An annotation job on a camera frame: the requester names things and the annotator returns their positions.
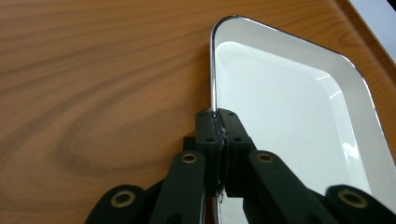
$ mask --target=white tray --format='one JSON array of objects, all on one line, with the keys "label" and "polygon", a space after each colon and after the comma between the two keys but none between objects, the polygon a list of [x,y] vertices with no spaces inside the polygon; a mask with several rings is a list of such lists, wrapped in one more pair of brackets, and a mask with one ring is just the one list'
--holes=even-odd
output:
[{"label": "white tray", "polygon": [[[212,109],[235,112],[258,149],[311,189],[347,184],[396,212],[396,171],[368,87],[343,55],[248,18],[212,32]],[[246,223],[225,199],[223,223]]]}]

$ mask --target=wood grain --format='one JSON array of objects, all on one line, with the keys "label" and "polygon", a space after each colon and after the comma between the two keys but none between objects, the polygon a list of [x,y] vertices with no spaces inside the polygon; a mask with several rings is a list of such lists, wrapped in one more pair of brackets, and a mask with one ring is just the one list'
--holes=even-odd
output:
[{"label": "wood grain", "polygon": [[209,35],[240,14],[346,55],[396,155],[396,67],[347,1],[3,0],[0,222],[83,223],[163,178],[209,108]]}]

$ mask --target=wooden table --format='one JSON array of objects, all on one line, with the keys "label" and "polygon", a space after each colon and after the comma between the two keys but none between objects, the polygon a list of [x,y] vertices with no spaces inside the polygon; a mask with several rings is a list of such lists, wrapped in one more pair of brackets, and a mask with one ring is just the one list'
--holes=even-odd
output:
[{"label": "wooden table", "polygon": [[396,66],[346,0],[3,0],[0,222],[82,223],[108,189],[162,179],[210,106],[209,36],[232,14],[346,55],[395,158]]}]

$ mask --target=table surface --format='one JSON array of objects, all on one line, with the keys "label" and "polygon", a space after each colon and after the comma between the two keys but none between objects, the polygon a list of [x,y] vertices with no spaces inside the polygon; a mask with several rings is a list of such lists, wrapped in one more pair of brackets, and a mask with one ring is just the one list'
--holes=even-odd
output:
[{"label": "table surface", "polygon": [[2,223],[82,223],[108,189],[162,179],[210,107],[209,36],[233,14],[346,55],[395,158],[396,66],[346,0],[3,0],[0,11]]}]

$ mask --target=enamel tray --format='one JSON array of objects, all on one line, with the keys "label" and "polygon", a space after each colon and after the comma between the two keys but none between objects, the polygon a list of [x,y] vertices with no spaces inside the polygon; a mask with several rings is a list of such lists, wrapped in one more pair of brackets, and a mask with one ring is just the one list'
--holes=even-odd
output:
[{"label": "enamel tray", "polygon": [[[345,56],[231,16],[211,37],[212,110],[235,112],[257,149],[272,151],[309,188],[347,184],[396,212],[396,171],[368,87]],[[222,221],[247,223],[241,200]]]}]

